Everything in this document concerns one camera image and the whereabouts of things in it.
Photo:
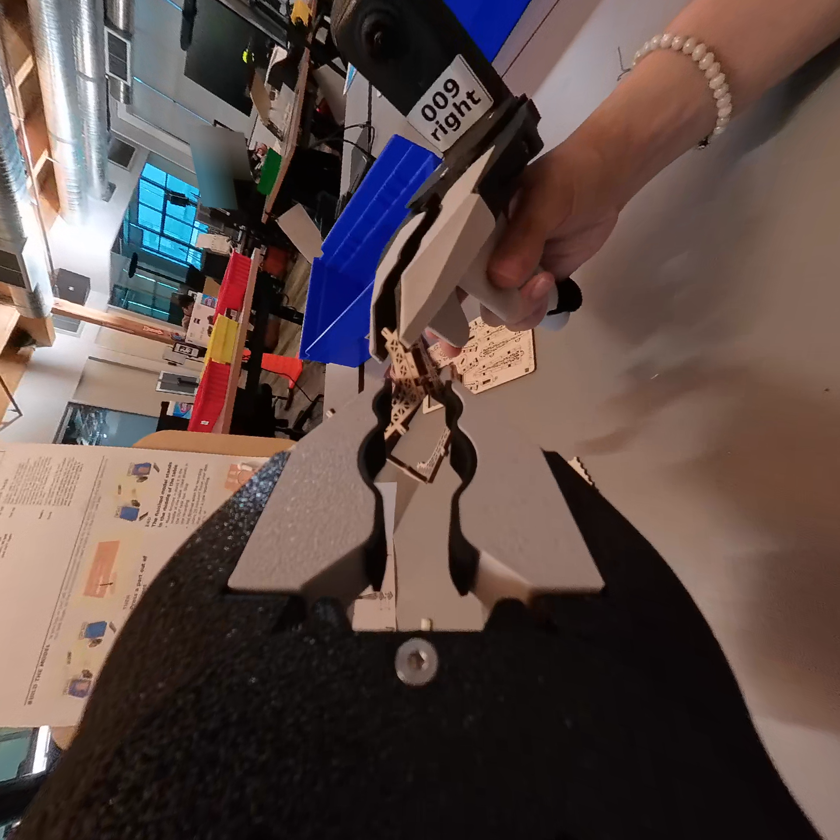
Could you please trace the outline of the large printed instruction sheet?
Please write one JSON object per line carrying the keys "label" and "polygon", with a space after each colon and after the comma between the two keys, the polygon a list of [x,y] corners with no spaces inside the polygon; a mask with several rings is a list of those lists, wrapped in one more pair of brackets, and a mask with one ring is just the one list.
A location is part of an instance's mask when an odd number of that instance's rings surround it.
{"label": "large printed instruction sheet", "polygon": [[2,446],[2,728],[78,723],[154,577],[266,462],[148,448]]}

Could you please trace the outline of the silver ventilation duct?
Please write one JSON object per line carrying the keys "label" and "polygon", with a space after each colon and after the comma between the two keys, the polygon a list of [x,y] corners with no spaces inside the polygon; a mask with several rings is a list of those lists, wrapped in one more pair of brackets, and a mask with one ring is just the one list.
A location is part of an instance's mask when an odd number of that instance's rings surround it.
{"label": "silver ventilation duct", "polygon": [[2,88],[1,281],[9,288],[13,304],[23,317],[44,319],[50,315],[53,297],[46,251],[32,199],[25,160]]}
{"label": "silver ventilation duct", "polygon": [[104,4],[27,1],[60,215],[85,225],[107,202],[109,120]]}

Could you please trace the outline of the person's right hand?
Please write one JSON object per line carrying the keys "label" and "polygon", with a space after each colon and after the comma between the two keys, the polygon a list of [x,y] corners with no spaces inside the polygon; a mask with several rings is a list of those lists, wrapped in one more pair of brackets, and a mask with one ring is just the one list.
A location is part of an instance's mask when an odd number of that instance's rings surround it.
{"label": "person's right hand", "polygon": [[715,127],[704,76],[687,58],[654,52],[551,151],[524,172],[507,228],[489,260],[489,279],[521,291],[537,326],[558,280],[604,246],[630,200]]}

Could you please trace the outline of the grey desk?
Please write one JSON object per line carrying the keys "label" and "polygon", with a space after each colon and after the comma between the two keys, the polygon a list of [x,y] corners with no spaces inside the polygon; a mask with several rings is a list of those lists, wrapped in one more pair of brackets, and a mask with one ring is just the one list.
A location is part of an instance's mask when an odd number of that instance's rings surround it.
{"label": "grey desk", "polygon": [[[548,152],[656,51],[693,62],[665,34],[689,3],[529,4],[498,60]],[[838,40],[658,173],[573,275],[528,426],[670,562],[838,838]]]}

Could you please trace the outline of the large glass window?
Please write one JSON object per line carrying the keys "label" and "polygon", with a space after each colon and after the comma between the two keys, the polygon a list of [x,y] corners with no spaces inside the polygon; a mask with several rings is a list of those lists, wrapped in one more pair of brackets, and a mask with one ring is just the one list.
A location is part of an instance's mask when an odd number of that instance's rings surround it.
{"label": "large glass window", "polygon": [[170,324],[184,317],[178,299],[203,263],[198,190],[147,163],[112,244],[109,303]]}

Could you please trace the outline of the black monitor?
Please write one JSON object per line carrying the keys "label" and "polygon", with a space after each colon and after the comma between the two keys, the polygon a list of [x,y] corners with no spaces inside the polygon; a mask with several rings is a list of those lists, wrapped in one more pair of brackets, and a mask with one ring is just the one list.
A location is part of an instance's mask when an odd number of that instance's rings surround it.
{"label": "black monitor", "polygon": [[268,56],[264,33],[217,1],[184,2],[185,77],[249,115],[255,66]]}

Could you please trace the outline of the person's right forearm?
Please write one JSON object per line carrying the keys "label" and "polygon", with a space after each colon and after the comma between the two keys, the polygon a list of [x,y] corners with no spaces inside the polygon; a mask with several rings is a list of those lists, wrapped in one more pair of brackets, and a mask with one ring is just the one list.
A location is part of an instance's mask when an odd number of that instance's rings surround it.
{"label": "person's right forearm", "polygon": [[695,1],[668,23],[714,101],[708,145],[767,90],[838,40],[838,1]]}

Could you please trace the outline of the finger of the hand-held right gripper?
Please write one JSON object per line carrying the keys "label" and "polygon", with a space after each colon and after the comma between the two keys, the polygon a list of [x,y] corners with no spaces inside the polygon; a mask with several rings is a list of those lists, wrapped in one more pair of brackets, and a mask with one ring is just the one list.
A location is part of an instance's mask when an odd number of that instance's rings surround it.
{"label": "finger of the hand-held right gripper", "polygon": [[428,329],[448,341],[448,199],[431,195],[385,250],[374,278],[371,357],[387,357],[381,330],[412,343]]}
{"label": "finger of the hand-held right gripper", "polygon": [[407,348],[428,329],[454,346],[463,347],[469,340],[457,288],[496,226],[476,191],[494,151],[491,146],[448,190],[402,273],[398,337]]}

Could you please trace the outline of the wooden lattice tower model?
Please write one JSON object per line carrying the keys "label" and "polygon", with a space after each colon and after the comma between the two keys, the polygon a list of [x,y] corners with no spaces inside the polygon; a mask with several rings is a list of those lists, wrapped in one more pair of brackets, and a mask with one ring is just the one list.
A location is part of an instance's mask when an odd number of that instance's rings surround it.
{"label": "wooden lattice tower model", "polygon": [[408,348],[395,330],[383,328],[381,336],[391,363],[392,383],[391,419],[385,430],[387,460],[416,481],[431,484],[449,451],[452,438],[449,427],[444,428],[432,454],[418,461],[415,466],[400,460],[393,451],[399,441],[407,435],[412,419],[417,412],[422,411],[425,403],[435,402],[439,406],[443,405],[443,368],[433,360],[423,338]]}

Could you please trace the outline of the wooden laser-cut parts sheet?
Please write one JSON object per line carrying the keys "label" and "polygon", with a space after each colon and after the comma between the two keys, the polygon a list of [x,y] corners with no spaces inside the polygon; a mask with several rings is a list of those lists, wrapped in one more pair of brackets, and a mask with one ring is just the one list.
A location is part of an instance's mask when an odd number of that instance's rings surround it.
{"label": "wooden laser-cut parts sheet", "polygon": [[513,332],[475,318],[469,323],[469,341],[454,365],[462,384],[480,394],[535,372],[535,354],[532,330]]}

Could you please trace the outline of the orange cone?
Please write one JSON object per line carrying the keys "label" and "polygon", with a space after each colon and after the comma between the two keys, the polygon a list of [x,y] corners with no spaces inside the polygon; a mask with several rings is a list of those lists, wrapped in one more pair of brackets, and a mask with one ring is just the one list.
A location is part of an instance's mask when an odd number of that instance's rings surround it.
{"label": "orange cone", "polygon": [[259,359],[253,353],[249,353],[245,357],[245,362],[247,370],[245,393],[248,394],[255,394],[259,385],[260,373],[257,371],[257,362],[261,371],[287,379],[289,395],[294,392],[303,370],[303,360],[275,353],[262,353]]}

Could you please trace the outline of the blue plastic bin white label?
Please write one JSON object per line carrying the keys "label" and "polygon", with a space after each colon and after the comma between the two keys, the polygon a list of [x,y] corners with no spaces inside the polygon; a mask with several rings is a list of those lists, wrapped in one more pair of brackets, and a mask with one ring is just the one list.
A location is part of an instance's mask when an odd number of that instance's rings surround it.
{"label": "blue plastic bin white label", "polygon": [[436,153],[401,135],[389,139],[311,264],[299,358],[353,368],[370,358],[376,269],[439,163]]}

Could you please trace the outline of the red plastic bin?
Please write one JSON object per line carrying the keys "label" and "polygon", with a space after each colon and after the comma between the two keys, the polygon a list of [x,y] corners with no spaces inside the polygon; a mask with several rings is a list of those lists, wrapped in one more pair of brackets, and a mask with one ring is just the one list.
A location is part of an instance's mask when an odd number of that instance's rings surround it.
{"label": "red plastic bin", "polygon": [[234,251],[230,254],[222,284],[217,295],[216,315],[228,310],[242,312],[249,281],[251,259]]}
{"label": "red plastic bin", "polygon": [[204,365],[188,424],[190,432],[213,432],[224,410],[230,372],[230,364],[209,360]]}

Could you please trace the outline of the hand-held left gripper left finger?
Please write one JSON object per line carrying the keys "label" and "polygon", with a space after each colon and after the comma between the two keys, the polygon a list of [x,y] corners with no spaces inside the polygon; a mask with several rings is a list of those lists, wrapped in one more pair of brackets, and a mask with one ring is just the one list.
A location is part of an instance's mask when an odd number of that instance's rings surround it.
{"label": "hand-held left gripper left finger", "polygon": [[291,450],[228,580],[234,592],[358,596],[382,588],[389,387],[358,394]]}

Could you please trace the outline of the yellow plastic bin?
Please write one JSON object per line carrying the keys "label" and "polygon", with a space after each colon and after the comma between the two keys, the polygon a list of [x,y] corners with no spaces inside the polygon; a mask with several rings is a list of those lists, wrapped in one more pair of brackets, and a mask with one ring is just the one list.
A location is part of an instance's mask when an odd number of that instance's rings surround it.
{"label": "yellow plastic bin", "polygon": [[205,364],[231,364],[238,341],[239,324],[225,315],[216,315],[205,352]]}

